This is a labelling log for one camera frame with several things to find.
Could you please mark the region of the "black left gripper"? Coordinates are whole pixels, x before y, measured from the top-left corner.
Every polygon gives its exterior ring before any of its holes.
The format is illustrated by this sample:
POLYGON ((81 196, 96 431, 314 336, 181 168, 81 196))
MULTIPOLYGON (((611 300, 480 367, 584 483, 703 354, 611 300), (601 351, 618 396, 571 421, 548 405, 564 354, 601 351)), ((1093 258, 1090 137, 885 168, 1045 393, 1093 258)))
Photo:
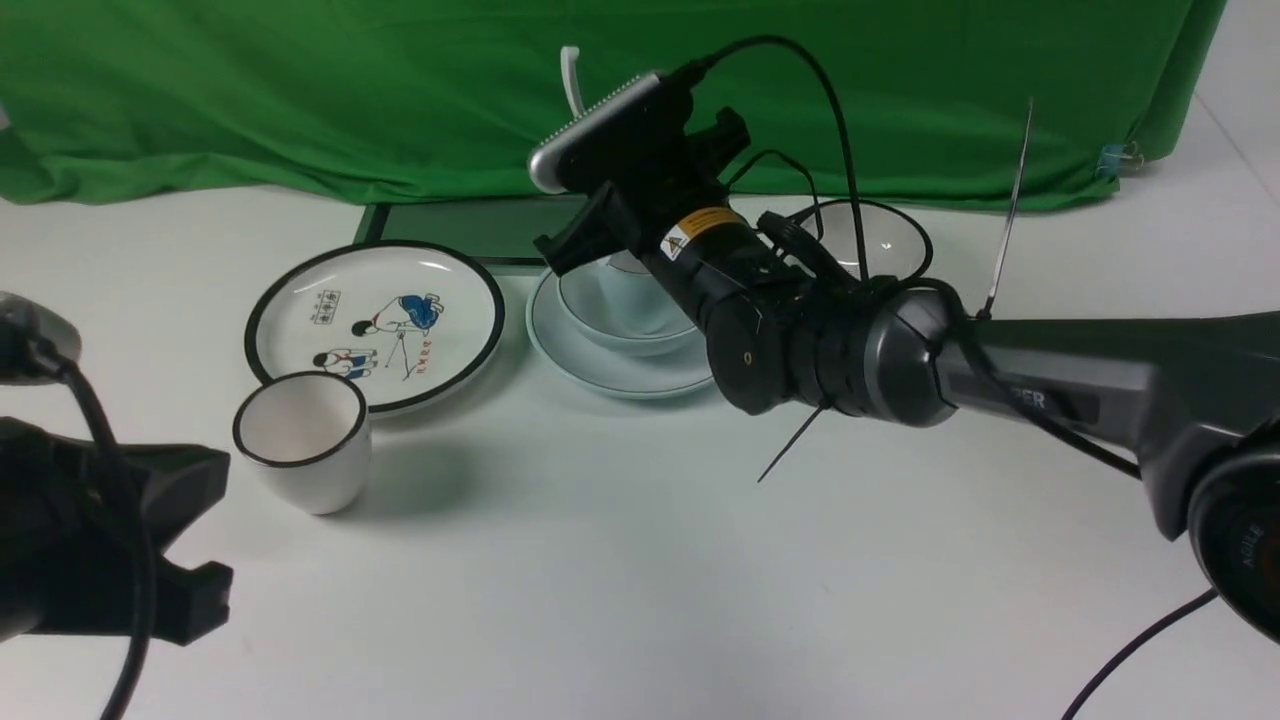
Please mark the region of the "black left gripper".
MULTIPOLYGON (((186 569, 168 547, 220 502, 229 455, 198 445, 128 445, 154 546, 152 638, 191 644, 230 616, 233 571, 219 562, 186 569)), ((132 546, 96 495, 97 462, 86 439, 55 436, 12 416, 1 428, 1 638, 129 635, 132 546)))

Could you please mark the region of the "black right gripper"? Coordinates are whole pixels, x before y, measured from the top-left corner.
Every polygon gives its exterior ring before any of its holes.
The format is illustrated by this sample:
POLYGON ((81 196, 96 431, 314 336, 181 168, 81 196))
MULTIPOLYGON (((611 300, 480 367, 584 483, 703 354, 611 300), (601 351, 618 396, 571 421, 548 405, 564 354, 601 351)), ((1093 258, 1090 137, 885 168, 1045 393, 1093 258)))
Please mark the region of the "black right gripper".
POLYGON ((867 297, 814 238, 778 217, 755 232, 721 174, 751 143, 732 108, 594 190, 532 243, 553 274, 630 252, 704 334, 713 378, 737 409, 799 401, 870 413, 856 323, 867 297))

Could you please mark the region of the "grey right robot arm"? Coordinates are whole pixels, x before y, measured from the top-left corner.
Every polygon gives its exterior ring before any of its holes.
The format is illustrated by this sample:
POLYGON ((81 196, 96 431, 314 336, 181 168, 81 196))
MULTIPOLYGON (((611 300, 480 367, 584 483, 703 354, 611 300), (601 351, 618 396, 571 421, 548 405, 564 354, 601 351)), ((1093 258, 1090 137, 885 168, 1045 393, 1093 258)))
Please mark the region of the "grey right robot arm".
POLYGON ((690 91, 643 76, 545 140, 529 174, 588 205, 536 246, 558 275, 630 252, 704 334, 722 396, 927 428, 965 407, 1084 454, 1114 445, 1156 527, 1215 593, 1277 638, 1277 314, 977 320, 923 278, 856 281, 805 231, 745 222, 721 172, 741 117, 687 133, 690 91))

